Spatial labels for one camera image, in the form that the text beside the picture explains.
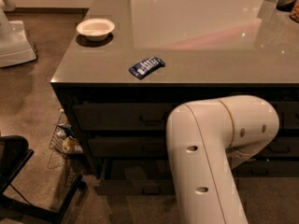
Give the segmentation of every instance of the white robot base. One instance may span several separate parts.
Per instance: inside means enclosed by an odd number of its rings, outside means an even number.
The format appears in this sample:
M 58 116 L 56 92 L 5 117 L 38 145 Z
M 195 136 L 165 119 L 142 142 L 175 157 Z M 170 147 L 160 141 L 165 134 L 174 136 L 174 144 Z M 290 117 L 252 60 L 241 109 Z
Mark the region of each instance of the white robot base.
M 0 35 L 0 67 L 31 62 L 36 51 L 28 41 L 22 21 L 9 22 L 12 32 Z
M 277 135 L 276 110 L 255 96 L 175 108 L 166 143 L 182 224 L 247 224 L 231 169 Z

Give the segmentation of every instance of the glossy table surface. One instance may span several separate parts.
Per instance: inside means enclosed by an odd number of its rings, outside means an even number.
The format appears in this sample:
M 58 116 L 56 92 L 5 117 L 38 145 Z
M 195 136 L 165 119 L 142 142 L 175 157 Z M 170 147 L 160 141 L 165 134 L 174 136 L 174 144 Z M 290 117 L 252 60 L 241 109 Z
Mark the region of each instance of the glossy table surface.
M 90 18 L 116 28 L 98 43 L 76 34 L 53 85 L 299 86 L 299 23 L 267 0 L 94 0 Z M 128 72 L 150 56 L 165 67 Z

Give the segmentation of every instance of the white bowl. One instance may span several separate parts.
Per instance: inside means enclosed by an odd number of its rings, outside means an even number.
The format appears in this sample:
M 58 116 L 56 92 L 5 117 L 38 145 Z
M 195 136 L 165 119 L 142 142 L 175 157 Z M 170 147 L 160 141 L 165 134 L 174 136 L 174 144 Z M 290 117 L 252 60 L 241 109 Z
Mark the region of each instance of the white bowl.
M 115 25 L 107 19 L 88 19 L 77 26 L 77 32 L 91 41 L 102 41 L 108 37 Z

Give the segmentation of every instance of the snack package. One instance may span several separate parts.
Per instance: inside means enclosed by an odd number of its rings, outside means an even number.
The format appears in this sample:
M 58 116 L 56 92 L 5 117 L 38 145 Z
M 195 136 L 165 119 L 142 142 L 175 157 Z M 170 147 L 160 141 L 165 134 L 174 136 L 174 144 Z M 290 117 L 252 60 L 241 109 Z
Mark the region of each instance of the snack package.
M 140 63 L 136 63 L 130 67 L 129 72 L 131 72 L 137 78 L 142 79 L 162 66 L 165 66 L 165 62 L 162 61 L 162 59 L 157 57 L 149 57 L 148 59 L 145 59 Z

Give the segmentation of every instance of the concrete floor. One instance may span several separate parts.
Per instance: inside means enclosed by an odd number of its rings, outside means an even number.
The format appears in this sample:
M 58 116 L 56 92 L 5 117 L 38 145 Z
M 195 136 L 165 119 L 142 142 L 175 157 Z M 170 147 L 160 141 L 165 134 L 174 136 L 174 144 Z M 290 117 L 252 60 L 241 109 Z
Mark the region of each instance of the concrete floor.
M 31 203 L 57 210 L 73 173 L 83 173 L 87 189 L 77 192 L 63 223 L 69 224 L 179 224 L 176 197 L 99 196 L 98 180 L 77 160 L 65 159 L 50 149 L 60 104 L 50 80 L 75 35 L 82 14 L 12 13 L 10 20 L 23 20 L 38 49 L 38 60 L 0 69 L 0 130 L 2 135 L 24 136 L 35 152 L 13 181 Z M 298 177 L 240 178 L 239 193 L 246 204 L 250 224 L 295 224 L 299 212 Z M 22 201 L 8 188 L 5 194 Z M 1 224 L 45 223 L 31 217 L 0 212 Z

